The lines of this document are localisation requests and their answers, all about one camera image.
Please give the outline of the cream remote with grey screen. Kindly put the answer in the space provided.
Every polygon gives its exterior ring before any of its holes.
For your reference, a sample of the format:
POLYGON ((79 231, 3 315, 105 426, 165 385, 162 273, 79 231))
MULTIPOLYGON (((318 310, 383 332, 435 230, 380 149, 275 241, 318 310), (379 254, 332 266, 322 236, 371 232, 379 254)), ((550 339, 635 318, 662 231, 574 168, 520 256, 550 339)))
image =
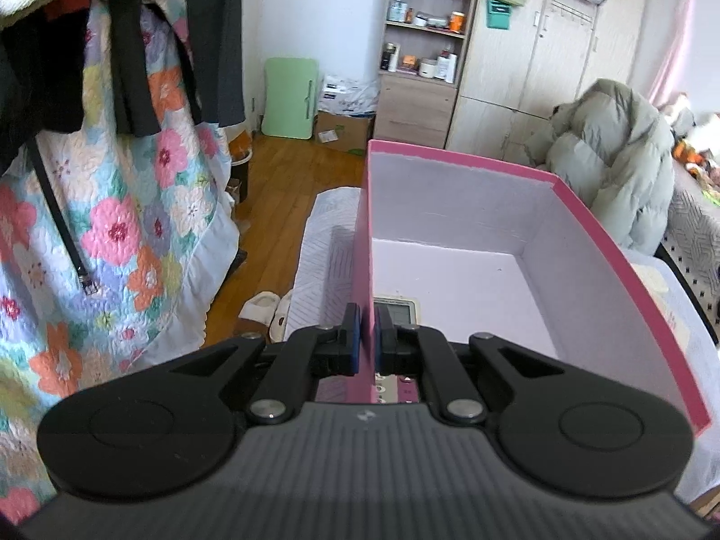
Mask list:
MULTIPOLYGON (((417 304, 412 299, 376 296, 375 308, 384 308, 394 324, 409 325, 417 321, 417 304)), ((376 399, 379 404, 411 404, 417 401, 414 379, 404 375, 375 373, 376 399)))

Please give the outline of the pink cardboard box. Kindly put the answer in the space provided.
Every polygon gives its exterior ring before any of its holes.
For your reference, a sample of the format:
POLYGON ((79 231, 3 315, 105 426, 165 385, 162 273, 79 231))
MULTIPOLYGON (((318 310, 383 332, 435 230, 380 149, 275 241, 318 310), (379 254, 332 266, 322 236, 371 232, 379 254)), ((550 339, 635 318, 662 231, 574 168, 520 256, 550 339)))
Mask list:
POLYGON ((372 141, 350 301, 367 308, 376 296, 414 300, 417 322, 452 342, 499 335, 663 397, 696 433, 711 424, 653 297, 555 175, 372 141))

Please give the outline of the white slippers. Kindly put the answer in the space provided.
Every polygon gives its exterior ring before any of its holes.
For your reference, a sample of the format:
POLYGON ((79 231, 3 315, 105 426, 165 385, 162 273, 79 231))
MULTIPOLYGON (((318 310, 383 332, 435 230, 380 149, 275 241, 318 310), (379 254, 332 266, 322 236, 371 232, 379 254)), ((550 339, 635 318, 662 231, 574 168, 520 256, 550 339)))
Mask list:
POLYGON ((238 315, 242 332, 264 334, 270 342, 281 342, 286 331, 292 293, 279 296, 272 291, 261 291, 251 297, 238 315))

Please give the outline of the white patterned table cloth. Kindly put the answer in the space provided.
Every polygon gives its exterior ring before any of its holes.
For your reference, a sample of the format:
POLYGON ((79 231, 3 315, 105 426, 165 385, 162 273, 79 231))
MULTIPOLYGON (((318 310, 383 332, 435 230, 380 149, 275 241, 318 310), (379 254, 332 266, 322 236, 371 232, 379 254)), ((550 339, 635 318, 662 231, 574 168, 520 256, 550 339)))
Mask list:
POLYGON ((292 289, 278 302, 269 337, 283 342, 300 328, 341 323, 351 300, 360 189, 322 191, 306 220, 292 289))

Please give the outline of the cardboard box on floor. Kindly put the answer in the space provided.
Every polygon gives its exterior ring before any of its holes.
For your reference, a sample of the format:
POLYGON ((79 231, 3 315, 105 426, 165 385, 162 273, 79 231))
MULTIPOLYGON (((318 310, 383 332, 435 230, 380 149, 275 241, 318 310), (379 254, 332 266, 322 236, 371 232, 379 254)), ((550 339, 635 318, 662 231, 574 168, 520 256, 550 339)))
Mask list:
POLYGON ((315 121, 315 141, 341 153, 363 155, 374 121, 374 115, 345 116, 320 111, 315 121))

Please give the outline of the floral quilt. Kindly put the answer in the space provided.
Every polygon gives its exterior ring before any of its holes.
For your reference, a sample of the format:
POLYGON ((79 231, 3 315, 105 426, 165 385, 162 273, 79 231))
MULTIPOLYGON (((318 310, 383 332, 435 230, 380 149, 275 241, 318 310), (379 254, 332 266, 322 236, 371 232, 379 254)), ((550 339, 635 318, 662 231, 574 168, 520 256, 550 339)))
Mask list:
POLYGON ((184 0, 140 12, 160 129, 117 132, 108 7, 85 36, 84 120, 36 144, 67 233, 95 288, 82 288, 26 155, 1 179, 1 512, 22 522, 54 495, 36 450, 48 409, 78 390, 193 352, 238 249, 220 127, 198 123, 180 53, 184 0))

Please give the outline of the black belt with buckle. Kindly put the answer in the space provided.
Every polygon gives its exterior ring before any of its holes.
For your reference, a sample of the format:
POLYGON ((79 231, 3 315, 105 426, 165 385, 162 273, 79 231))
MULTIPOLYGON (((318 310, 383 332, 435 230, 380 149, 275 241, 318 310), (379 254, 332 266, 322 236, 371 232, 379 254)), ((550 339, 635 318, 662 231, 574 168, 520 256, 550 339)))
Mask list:
POLYGON ((65 217, 63 216, 60 205, 56 200, 53 186, 51 185, 48 177, 48 172, 45 170, 39 146, 36 144, 36 138, 31 138, 27 141, 27 149, 29 160, 31 160, 33 170, 36 172, 36 178, 38 178, 41 194, 43 194, 45 203, 48 205, 50 216, 55 223, 58 234, 60 234, 62 244, 65 246, 67 255, 71 260, 79 284, 81 284, 85 295, 94 295, 98 292, 98 284, 96 284, 96 281, 90 274, 88 268, 84 265, 83 258, 81 254, 79 254, 76 244, 74 244, 70 229, 67 227, 65 217))

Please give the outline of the green folding table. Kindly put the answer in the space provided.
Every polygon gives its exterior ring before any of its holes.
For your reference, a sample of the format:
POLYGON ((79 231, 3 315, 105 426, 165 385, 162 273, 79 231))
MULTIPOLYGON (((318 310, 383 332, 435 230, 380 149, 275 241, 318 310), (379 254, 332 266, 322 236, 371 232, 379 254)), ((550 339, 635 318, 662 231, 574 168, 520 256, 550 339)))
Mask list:
POLYGON ((316 113, 319 64, 313 58, 270 57, 265 63, 266 137, 307 140, 316 113))

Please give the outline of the grey-green puffer jacket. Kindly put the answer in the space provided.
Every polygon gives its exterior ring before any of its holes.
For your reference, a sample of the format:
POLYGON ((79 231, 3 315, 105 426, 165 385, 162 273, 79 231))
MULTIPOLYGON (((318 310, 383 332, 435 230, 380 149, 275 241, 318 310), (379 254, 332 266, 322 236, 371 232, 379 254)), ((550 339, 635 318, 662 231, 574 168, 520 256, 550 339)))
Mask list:
POLYGON ((523 144, 517 158, 562 179, 625 249, 653 255, 674 194, 666 118, 624 83, 600 79, 523 144))

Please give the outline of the patterned bed cover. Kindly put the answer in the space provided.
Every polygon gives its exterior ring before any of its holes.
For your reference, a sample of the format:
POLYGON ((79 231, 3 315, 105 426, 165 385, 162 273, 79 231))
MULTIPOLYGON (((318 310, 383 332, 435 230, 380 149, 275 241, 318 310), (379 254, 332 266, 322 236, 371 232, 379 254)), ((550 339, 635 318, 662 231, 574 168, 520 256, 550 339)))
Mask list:
POLYGON ((684 279, 710 337, 719 345, 719 206, 686 168, 674 163, 675 187, 661 244, 684 279))

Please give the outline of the wooden shelf cabinet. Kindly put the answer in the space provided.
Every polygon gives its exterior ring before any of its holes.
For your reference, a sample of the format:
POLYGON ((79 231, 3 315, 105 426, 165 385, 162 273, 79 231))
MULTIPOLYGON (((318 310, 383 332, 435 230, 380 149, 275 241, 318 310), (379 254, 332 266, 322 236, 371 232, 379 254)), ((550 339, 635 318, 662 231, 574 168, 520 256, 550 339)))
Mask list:
POLYGON ((376 139, 442 148, 477 0, 386 0, 378 54, 376 139))

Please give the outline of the teal hanging organizer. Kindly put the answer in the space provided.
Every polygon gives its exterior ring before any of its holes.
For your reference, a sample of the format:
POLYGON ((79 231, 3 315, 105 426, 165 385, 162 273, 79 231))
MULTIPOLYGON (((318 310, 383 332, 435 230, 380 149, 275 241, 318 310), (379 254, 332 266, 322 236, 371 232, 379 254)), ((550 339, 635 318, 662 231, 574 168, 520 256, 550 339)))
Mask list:
POLYGON ((486 0, 486 26, 489 29, 507 31, 510 28, 511 12, 513 7, 510 4, 498 0, 486 0))

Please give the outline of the light wood wardrobe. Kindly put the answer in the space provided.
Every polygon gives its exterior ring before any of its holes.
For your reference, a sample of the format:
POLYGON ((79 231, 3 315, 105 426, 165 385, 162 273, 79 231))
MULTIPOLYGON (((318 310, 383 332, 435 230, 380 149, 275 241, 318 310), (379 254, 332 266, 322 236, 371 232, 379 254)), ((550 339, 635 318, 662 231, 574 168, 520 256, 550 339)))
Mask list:
POLYGON ((647 0, 478 0, 447 149, 504 158, 598 79, 627 82, 647 0))

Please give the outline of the pink curtain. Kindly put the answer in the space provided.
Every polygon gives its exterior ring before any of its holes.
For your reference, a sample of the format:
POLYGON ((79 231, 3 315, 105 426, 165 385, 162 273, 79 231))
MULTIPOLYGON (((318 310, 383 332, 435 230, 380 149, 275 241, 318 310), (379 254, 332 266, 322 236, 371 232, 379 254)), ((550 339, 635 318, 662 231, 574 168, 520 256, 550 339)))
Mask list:
POLYGON ((655 106, 666 104, 679 91, 684 79, 691 52, 696 3, 697 0, 677 2, 670 45, 649 91, 649 100, 655 106))

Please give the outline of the black hanging garment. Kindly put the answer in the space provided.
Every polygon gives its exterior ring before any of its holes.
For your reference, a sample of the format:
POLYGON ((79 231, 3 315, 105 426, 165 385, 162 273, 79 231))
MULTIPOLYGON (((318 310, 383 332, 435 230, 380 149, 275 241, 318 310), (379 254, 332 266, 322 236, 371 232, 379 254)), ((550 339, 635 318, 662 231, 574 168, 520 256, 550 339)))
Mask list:
MULTIPOLYGON (((110 62, 117 132, 147 137, 159 133, 161 112, 151 99, 144 10, 161 18, 145 0, 105 0, 110 12, 110 62)), ((195 122, 235 126, 244 121, 242 0, 185 0, 187 38, 178 44, 180 69, 195 122)), ((74 133, 83 122, 82 71, 89 7, 49 17, 43 10, 1 32, 1 162, 41 131, 74 133)))

